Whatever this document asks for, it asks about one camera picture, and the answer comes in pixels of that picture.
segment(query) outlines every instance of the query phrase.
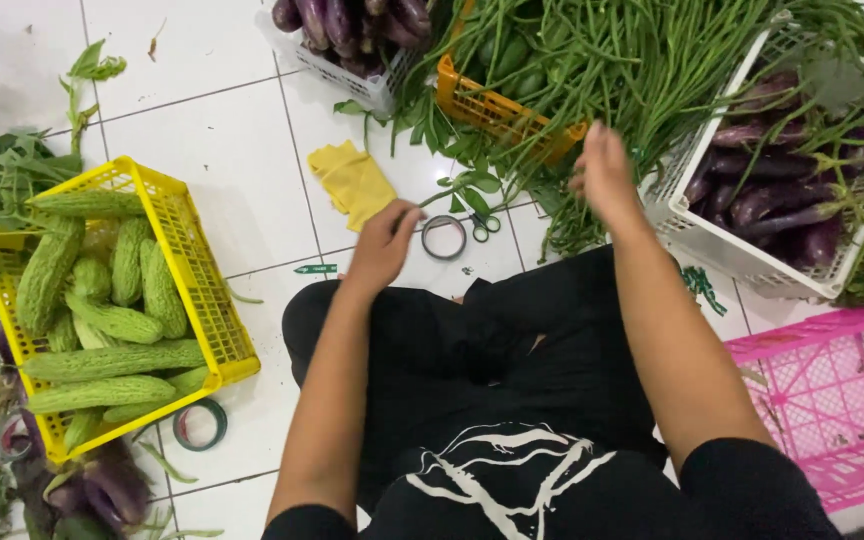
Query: yellow plastic crate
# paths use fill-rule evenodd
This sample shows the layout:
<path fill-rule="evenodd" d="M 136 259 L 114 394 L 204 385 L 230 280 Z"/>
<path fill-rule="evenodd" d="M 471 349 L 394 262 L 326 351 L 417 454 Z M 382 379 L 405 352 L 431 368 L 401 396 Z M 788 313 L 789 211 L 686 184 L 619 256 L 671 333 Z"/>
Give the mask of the yellow plastic crate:
<path fill-rule="evenodd" d="M 475 0 L 466 0 L 462 7 L 462 15 L 470 15 L 474 4 Z M 453 39 L 462 32 L 464 26 L 463 20 L 455 24 L 455 29 L 452 30 Z M 441 56 L 437 68 L 436 102 L 450 117 L 486 130 L 498 137 L 500 141 L 508 139 L 510 144 L 519 144 L 548 125 L 549 119 L 545 116 L 503 97 L 498 92 L 486 90 L 476 94 L 460 95 L 462 92 L 477 91 L 482 88 L 482 84 L 456 72 L 451 52 Z M 528 122 L 518 121 L 519 118 L 529 117 L 531 119 Z M 589 124 L 581 122 L 544 135 L 535 144 L 533 153 L 541 154 L 549 149 L 544 162 L 548 166 L 555 165 L 576 142 L 582 141 L 588 130 Z"/>
<path fill-rule="evenodd" d="M 233 299 L 202 231 L 199 214 L 186 184 L 122 156 L 82 173 L 39 196 L 76 190 L 122 190 L 138 193 L 149 217 L 155 238 L 165 248 L 165 260 L 178 285 L 189 322 L 208 364 L 209 376 L 200 390 L 157 411 L 126 423 L 102 423 L 97 435 L 69 451 L 64 437 L 72 421 L 71 412 L 36 414 L 46 457 L 55 463 L 75 458 L 116 437 L 150 424 L 163 416 L 210 395 L 221 387 L 258 373 L 259 361 L 246 328 L 239 320 Z M 89 221 L 90 234 L 101 233 L 105 221 Z M 16 322 L 16 289 L 25 263 L 20 254 L 33 229 L 0 234 L 0 317 L 8 346 L 21 366 L 48 350 L 48 340 L 28 335 Z M 32 396 L 49 383 L 26 376 L 19 370 L 22 385 Z"/>

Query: black shirt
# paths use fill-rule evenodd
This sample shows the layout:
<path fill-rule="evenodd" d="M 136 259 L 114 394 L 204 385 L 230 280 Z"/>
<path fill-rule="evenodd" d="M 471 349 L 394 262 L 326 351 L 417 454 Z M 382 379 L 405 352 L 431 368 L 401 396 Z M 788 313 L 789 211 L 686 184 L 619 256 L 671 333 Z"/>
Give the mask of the black shirt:
<path fill-rule="evenodd" d="M 634 451 L 606 451 L 548 425 L 475 425 L 383 494 L 360 538 L 841 538 L 802 471 L 774 448 L 717 439 L 692 451 L 677 488 Z M 282 512 L 263 540 L 356 537 L 338 512 Z"/>

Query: person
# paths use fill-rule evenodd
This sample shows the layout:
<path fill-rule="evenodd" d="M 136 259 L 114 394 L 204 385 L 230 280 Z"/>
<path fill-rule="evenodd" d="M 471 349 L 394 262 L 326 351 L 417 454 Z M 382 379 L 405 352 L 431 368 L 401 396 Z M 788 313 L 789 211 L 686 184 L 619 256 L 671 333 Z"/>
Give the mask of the person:
<path fill-rule="evenodd" d="M 301 394 L 263 539 L 841 537 L 656 239 L 619 136 L 595 123 L 576 170 L 610 246 L 460 303 L 390 287 L 422 218 L 394 201 L 343 280 L 291 300 Z"/>

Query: black pants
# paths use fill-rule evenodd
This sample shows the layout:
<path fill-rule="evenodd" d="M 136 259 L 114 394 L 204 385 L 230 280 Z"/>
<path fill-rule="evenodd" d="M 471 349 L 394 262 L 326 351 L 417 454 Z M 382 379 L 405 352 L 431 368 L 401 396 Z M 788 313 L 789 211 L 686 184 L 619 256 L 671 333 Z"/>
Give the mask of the black pants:
<path fill-rule="evenodd" d="M 440 451 L 464 428 L 544 422 L 610 450 L 666 447 L 633 365 L 612 246 L 519 274 L 478 280 L 464 304 L 389 287 L 372 306 L 359 506 L 369 514 L 405 451 Z M 339 281 L 295 295 L 282 318 L 301 387 Z M 534 347 L 536 337 L 546 335 Z"/>

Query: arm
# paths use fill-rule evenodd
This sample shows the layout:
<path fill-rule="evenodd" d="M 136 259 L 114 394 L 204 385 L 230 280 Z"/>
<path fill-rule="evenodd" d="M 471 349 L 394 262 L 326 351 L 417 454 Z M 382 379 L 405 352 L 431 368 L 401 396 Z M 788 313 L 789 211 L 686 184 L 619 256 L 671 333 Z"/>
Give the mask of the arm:
<path fill-rule="evenodd" d="M 635 370 L 676 471 L 693 450 L 720 437 L 774 447 L 736 363 L 645 219 L 619 136 L 596 122 L 576 167 L 584 171 L 570 186 L 582 190 L 611 234 Z"/>
<path fill-rule="evenodd" d="M 369 379 L 369 312 L 378 293 L 402 270 L 421 215 L 414 204 L 393 201 L 363 227 L 312 354 L 285 440 L 267 526 L 284 510 L 310 504 L 336 510 L 355 524 Z"/>

